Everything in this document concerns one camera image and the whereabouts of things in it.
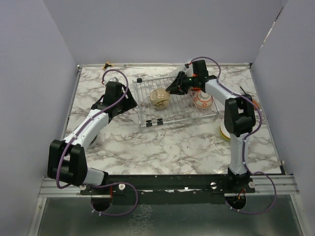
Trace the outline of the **orange plastic bowl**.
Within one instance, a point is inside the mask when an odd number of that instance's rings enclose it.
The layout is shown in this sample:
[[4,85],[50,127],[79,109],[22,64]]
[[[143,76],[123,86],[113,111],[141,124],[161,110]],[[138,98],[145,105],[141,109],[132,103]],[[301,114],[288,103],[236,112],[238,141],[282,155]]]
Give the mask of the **orange plastic bowl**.
[[190,89],[191,95],[194,95],[195,93],[197,93],[197,92],[199,92],[199,91],[200,91],[200,89],[198,89],[198,88],[192,88],[192,89]]

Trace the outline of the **beige ceramic bowl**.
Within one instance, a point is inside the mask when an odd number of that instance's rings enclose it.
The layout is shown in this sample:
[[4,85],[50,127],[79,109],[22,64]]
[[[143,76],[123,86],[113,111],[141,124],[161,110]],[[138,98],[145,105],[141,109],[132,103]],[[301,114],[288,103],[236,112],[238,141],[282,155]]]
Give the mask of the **beige ceramic bowl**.
[[150,93],[150,103],[157,110],[165,109],[170,103],[170,93],[165,88],[157,88]]

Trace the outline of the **white orange patterned bowl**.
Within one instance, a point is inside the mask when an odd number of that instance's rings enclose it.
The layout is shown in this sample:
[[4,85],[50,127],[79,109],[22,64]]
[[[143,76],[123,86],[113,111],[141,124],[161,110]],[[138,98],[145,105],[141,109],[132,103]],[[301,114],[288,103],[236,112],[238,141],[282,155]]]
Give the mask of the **white orange patterned bowl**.
[[193,95],[193,103],[200,109],[208,109],[213,104],[213,97],[199,90]]

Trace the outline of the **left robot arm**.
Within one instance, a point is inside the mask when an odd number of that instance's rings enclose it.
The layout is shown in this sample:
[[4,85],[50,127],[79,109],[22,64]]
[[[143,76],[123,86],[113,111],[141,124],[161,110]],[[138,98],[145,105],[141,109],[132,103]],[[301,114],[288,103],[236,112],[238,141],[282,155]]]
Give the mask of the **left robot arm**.
[[103,194],[108,190],[107,173],[89,168],[85,151],[98,133],[120,115],[137,106],[130,90],[119,82],[109,81],[105,94],[91,106],[85,120],[63,140],[54,140],[49,147],[47,175],[70,185],[91,185]]

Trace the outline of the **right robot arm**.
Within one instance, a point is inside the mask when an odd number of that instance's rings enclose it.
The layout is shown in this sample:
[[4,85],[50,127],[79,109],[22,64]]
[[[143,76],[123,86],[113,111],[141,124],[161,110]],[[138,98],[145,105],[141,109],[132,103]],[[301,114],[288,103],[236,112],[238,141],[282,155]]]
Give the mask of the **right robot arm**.
[[237,94],[222,83],[221,73],[210,75],[205,60],[198,58],[187,62],[169,74],[174,80],[167,87],[170,94],[185,95],[191,88],[201,89],[224,105],[224,126],[231,138],[231,161],[229,171],[235,176],[226,180],[226,187],[231,192],[238,192],[244,186],[238,175],[248,172],[247,157],[249,135],[256,124],[252,97]]

